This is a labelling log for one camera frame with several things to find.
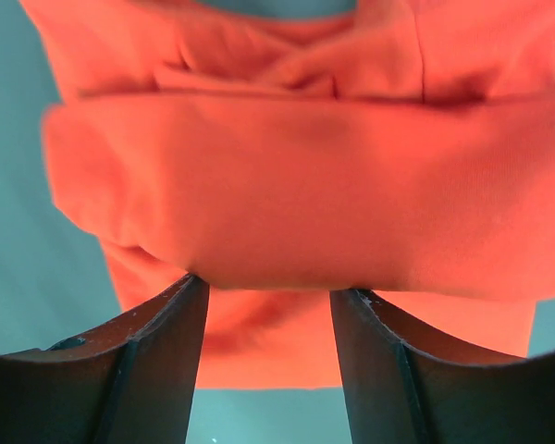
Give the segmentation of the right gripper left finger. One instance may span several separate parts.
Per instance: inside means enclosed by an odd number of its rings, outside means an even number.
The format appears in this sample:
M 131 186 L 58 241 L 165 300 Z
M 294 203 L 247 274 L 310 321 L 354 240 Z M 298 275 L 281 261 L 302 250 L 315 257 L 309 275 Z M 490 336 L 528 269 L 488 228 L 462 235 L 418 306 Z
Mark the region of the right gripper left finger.
M 209 287 L 188 275 L 46 349 L 0 355 L 0 443 L 183 443 Z

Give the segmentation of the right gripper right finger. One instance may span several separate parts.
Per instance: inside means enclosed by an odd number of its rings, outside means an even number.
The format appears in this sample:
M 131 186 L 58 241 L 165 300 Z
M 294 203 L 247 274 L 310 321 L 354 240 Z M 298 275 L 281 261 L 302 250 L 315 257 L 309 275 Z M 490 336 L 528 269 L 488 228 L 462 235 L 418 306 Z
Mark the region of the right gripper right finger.
M 457 339 L 369 290 L 330 295 L 355 443 L 555 443 L 555 351 Z

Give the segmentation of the orange t-shirt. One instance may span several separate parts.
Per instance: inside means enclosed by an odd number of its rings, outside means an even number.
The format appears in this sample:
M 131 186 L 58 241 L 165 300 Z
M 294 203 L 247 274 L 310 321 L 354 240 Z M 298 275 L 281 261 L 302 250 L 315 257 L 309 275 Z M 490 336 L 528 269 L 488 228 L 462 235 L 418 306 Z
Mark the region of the orange t-shirt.
M 201 389 L 340 383 L 332 290 L 526 353 L 555 298 L 555 1 L 26 1 L 55 206 L 129 310 L 211 286 Z

